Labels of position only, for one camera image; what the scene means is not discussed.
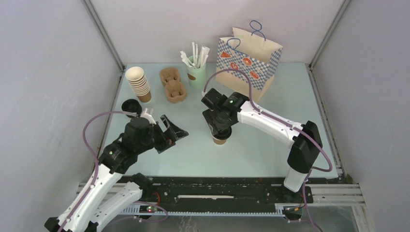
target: red wire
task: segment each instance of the red wire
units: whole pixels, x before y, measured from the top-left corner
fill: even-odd
[[[158,192],[154,192],[153,194],[157,195],[157,197],[158,197],[157,205],[160,205],[160,201],[161,201],[160,194]]]

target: orange fruit print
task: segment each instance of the orange fruit print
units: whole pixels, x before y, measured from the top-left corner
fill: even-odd
[[[243,62],[244,62],[244,64],[246,64],[248,66],[252,65],[252,61],[249,58],[246,58],[246,57],[243,58]]]
[[[231,68],[233,69],[239,69],[238,66],[236,64],[234,64],[233,62],[231,62]]]
[[[259,75],[258,75],[256,72],[250,71],[249,74],[250,74],[253,78],[259,79]]]
[[[222,54],[220,55],[220,57],[221,57],[221,58],[229,58],[229,57],[231,57],[231,55],[229,55],[229,54],[226,53],[226,52],[222,52]]]

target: green cup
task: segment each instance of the green cup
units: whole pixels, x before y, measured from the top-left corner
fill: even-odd
[[[188,59],[193,63],[193,57],[190,56]],[[198,69],[193,69],[187,66],[188,79],[190,86],[194,88],[204,88],[207,81],[206,75],[206,63]]]

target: brown paper cup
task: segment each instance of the brown paper cup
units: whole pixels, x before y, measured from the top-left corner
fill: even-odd
[[[134,87],[132,87],[132,89],[134,90],[134,92],[135,92],[137,95],[144,95],[144,94],[146,94],[146,92],[148,92],[149,86],[147,85],[147,86],[144,86],[144,87],[142,87],[142,88],[134,88]]]
[[[137,82],[140,79],[145,79],[145,72],[141,67],[131,67],[125,72],[125,78]]]
[[[137,97],[141,102],[149,102],[149,100],[151,100],[151,90],[147,94]]]
[[[222,145],[222,144],[224,144],[224,143],[226,142],[226,139],[224,139],[224,140],[219,140],[219,139],[216,139],[216,138],[214,138],[214,137],[212,137],[212,139],[214,140],[214,143],[216,143],[216,144],[218,144],[218,145]]]

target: black cup lid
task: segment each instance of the black cup lid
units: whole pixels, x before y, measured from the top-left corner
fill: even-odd
[[[219,139],[219,140],[225,140],[228,139],[232,134],[232,127],[225,129],[218,134],[213,135],[214,138]]]
[[[141,112],[142,112],[142,107],[141,107],[140,103],[135,99],[126,100],[122,104],[121,109],[123,111],[131,112],[131,113],[137,113],[137,114],[141,114]]]

